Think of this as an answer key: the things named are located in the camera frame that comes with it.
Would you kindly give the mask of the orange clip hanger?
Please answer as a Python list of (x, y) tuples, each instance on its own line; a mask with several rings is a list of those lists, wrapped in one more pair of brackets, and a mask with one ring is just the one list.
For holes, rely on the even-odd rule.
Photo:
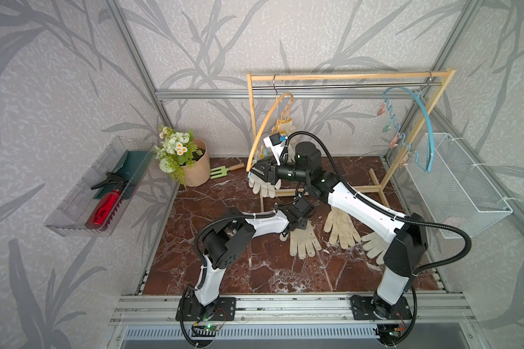
[(262, 121), (261, 127), (257, 128), (257, 122), (256, 122), (256, 109), (255, 109), (255, 98), (254, 98), (254, 86), (253, 86), (253, 74), (247, 73), (247, 90), (248, 90), (248, 97), (249, 97), (249, 105), (250, 105), (250, 116), (251, 116), (251, 126), (252, 126), (252, 133), (253, 133), (253, 145), (249, 153), (249, 157), (247, 160), (246, 165), (246, 171), (249, 172), (253, 168), (253, 161), (254, 157), (256, 155), (256, 151), (259, 147), (259, 142), (261, 139), (261, 136), (263, 134), (263, 131), (266, 129), (266, 125), (269, 122), (270, 117), (274, 113), (276, 107), (279, 106), (281, 101), (289, 97), (291, 103), (294, 102), (294, 97), (290, 92), (286, 92), (283, 95), (279, 95), (276, 98), (275, 103), (273, 106), (269, 109), (269, 112), (266, 114), (264, 120)]

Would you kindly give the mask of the white glove red spot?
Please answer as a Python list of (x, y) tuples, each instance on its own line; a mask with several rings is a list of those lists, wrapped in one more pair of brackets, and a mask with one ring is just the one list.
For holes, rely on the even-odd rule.
[(261, 158), (275, 159), (279, 165), (286, 164), (289, 160), (294, 158), (294, 150), (291, 145), (286, 147), (284, 143), (270, 147), (263, 147)]

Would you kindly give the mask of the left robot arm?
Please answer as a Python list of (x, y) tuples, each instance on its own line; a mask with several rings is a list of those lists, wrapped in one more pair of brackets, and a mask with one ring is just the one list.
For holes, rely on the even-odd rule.
[(286, 236), (307, 227), (313, 214), (314, 205), (302, 196), (288, 204), (276, 204), (269, 212), (247, 213), (229, 208), (194, 237), (201, 271), (196, 285), (187, 286), (181, 299), (190, 300), (202, 310), (214, 308), (226, 269), (241, 257), (253, 239), (268, 234)]

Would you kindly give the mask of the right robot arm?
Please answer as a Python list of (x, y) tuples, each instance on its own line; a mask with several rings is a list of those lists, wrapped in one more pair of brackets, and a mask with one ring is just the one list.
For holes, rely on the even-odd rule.
[[(407, 216), (385, 207), (356, 190), (344, 179), (330, 151), (316, 135), (307, 132), (309, 142), (300, 142), (295, 148), (294, 162), (288, 161), (289, 137), (273, 134), (265, 138), (266, 147), (273, 156), (255, 161), (250, 155), (247, 171), (265, 183), (277, 184), (287, 180), (304, 184), (308, 194), (332, 208), (340, 209), (378, 234), (388, 245), (386, 267), (381, 283), (374, 295), (377, 305), (393, 307), (412, 286), (421, 272), (446, 266), (463, 259), (472, 248), (470, 236), (460, 228), (436, 222), (425, 222), (419, 215)], [(425, 228), (451, 231), (464, 240), (464, 247), (453, 257), (421, 265), (427, 250)]]

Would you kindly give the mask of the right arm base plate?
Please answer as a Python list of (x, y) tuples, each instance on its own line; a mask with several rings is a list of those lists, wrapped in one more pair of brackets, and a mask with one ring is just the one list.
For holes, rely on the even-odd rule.
[(349, 298), (349, 305), (354, 320), (389, 321), (402, 319), (406, 321), (413, 318), (408, 301), (403, 296), (395, 305), (390, 305), (378, 295), (352, 295)]

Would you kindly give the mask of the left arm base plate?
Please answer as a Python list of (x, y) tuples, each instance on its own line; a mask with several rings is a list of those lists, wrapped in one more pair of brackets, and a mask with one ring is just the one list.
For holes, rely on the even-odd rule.
[(237, 298), (219, 297), (209, 305), (202, 305), (198, 299), (185, 296), (180, 299), (176, 320), (177, 321), (233, 321), (237, 309)]

